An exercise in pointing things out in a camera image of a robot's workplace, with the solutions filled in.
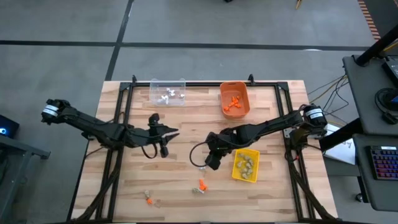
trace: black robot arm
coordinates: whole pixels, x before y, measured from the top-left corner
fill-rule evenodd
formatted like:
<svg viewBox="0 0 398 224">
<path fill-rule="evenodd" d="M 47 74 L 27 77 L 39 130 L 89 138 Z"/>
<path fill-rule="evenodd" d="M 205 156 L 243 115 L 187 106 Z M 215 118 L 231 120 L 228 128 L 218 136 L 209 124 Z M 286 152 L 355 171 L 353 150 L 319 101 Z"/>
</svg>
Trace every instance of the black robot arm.
<svg viewBox="0 0 398 224">
<path fill-rule="evenodd" d="M 307 143 L 307 136 L 310 134 L 326 134 L 325 126 L 327 121 L 320 107 L 315 105 L 302 105 L 299 110 L 292 111 L 285 116 L 275 118 L 261 124 L 245 124 L 234 128 L 226 128 L 219 134 L 210 132 L 207 135 L 207 143 L 210 152 L 205 160 L 206 166 L 217 170 L 220 160 L 233 149 L 241 149 L 250 146 L 262 136 L 290 129 L 290 144 L 302 146 Z"/>
<path fill-rule="evenodd" d="M 159 124 L 159 115 L 153 114 L 149 118 L 149 129 L 144 130 L 135 128 L 130 124 L 118 124 L 104 122 L 90 115 L 78 111 L 70 106 L 66 100 L 47 100 L 47 105 L 42 112 L 42 122 L 50 125 L 51 123 L 67 123 L 79 130 L 82 130 L 82 136 L 89 139 L 89 136 L 95 136 L 102 146 L 109 149 L 117 149 L 121 146 L 142 147 L 153 145 L 157 151 L 156 144 L 160 145 L 160 154 L 162 157 L 168 155 L 167 143 L 177 134 L 164 136 L 165 134 L 178 131 L 175 128 L 169 128 L 166 125 Z"/>
</svg>

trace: gray floor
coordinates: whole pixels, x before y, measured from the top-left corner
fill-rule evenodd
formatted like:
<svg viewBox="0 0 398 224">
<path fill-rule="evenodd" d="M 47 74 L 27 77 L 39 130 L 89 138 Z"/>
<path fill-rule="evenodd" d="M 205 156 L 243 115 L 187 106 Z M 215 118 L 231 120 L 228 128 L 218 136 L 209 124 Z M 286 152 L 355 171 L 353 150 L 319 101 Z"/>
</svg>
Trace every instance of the gray floor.
<svg viewBox="0 0 398 224">
<path fill-rule="evenodd" d="M 115 41 L 127 0 L 0 0 L 0 40 Z M 356 0 L 135 0 L 125 42 L 367 46 L 374 41 Z M 47 98 L 64 98 L 95 115 L 112 47 L 0 45 L 0 114 L 21 123 L 18 139 L 52 152 L 31 163 L 14 209 L 28 223 L 64 221 L 86 140 L 66 124 L 47 126 L 40 112 Z M 113 80 L 305 80 L 307 91 L 344 75 L 341 58 L 361 52 L 122 48 Z M 309 96 L 314 99 L 322 91 Z M 357 117 L 349 85 L 340 91 L 350 105 L 336 112 Z M 324 105 L 328 95 L 316 103 Z M 329 111 L 343 105 L 336 99 Z M 330 120 L 342 123 L 335 118 Z M 397 223 L 398 213 L 356 203 L 354 177 L 330 177 L 339 217 Z"/>
</svg>

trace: yellow bin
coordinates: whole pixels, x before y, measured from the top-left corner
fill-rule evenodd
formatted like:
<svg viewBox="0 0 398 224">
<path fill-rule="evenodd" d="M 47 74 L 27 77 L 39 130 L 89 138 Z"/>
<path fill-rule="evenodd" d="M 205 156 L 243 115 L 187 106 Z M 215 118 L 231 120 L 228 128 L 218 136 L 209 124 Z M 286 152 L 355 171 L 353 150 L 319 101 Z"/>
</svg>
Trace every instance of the yellow bin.
<svg viewBox="0 0 398 224">
<path fill-rule="evenodd" d="M 241 169 L 246 165 L 245 160 L 243 157 L 240 157 L 239 154 L 242 153 L 244 156 L 250 156 L 253 160 L 253 173 L 248 176 L 248 179 L 244 179 L 242 177 Z M 238 168 L 237 164 L 241 161 L 243 162 L 242 168 Z M 234 168 L 232 169 L 232 178 L 248 181 L 252 183 L 257 182 L 257 172 L 259 170 L 259 161 L 260 161 L 260 152 L 252 149 L 237 149 L 235 152 L 235 161 L 234 161 Z"/>
</svg>

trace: wooden tabletop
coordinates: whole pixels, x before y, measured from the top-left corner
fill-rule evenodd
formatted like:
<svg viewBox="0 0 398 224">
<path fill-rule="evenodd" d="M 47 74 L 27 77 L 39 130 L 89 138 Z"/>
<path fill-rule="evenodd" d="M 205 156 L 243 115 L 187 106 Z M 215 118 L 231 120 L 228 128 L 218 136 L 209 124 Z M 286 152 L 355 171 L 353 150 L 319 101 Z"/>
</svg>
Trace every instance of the wooden tabletop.
<svg viewBox="0 0 398 224">
<path fill-rule="evenodd" d="M 287 82 L 294 109 L 308 103 L 304 82 Z M 104 121 L 113 118 L 118 89 L 119 82 L 104 82 L 97 118 Z M 255 184 L 231 178 L 234 152 L 222 158 L 220 168 L 216 171 L 210 168 L 199 170 L 189 161 L 191 148 L 204 141 L 210 131 L 217 133 L 227 127 L 257 124 L 278 117 L 274 88 L 249 87 L 251 110 L 243 119 L 237 120 L 223 117 L 218 87 L 187 87 L 185 95 L 184 107 L 156 107 L 149 100 L 149 87 L 134 88 L 129 124 L 147 129 L 148 117 L 158 113 L 160 123 L 178 128 L 180 135 L 168 144 L 170 154 L 167 158 L 158 156 L 147 159 L 141 149 L 125 148 L 113 221 L 297 221 L 281 132 L 264 136 L 249 147 L 260 152 Z M 309 143 L 318 145 L 318 141 L 311 139 Z M 91 142 L 87 153 L 99 146 L 98 142 Z M 146 151 L 153 155 L 153 147 L 146 147 Z M 204 163 L 208 151 L 206 145 L 198 147 L 193 153 L 193 160 L 197 164 Z M 303 150 L 303 157 L 312 192 L 328 212 L 337 217 L 321 152 L 308 147 Z M 86 159 L 72 218 L 81 215 L 98 193 L 105 158 L 106 150 L 103 149 Z M 204 179 L 208 186 L 205 194 L 192 193 L 192 188 L 199 186 L 199 179 Z M 156 206 L 147 204 L 145 190 L 150 191 Z M 300 198 L 304 214 L 307 214 L 302 192 Z M 108 202 L 109 197 L 105 201 L 104 215 L 108 211 Z"/>
</svg>

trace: orange bin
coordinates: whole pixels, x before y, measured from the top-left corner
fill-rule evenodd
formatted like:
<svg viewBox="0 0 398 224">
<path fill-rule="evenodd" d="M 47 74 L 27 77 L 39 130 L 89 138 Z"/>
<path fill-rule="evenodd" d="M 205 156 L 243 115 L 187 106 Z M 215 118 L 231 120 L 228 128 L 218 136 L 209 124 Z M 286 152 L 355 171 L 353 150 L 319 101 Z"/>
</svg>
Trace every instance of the orange bin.
<svg viewBox="0 0 398 224">
<path fill-rule="evenodd" d="M 225 118 L 236 119 L 243 118 L 250 111 L 248 90 L 244 82 L 224 82 L 220 85 L 221 90 L 221 110 Z M 241 108 L 232 106 L 229 111 L 225 111 L 223 108 L 229 106 L 232 101 L 232 97 L 239 96 L 239 104 Z"/>
</svg>

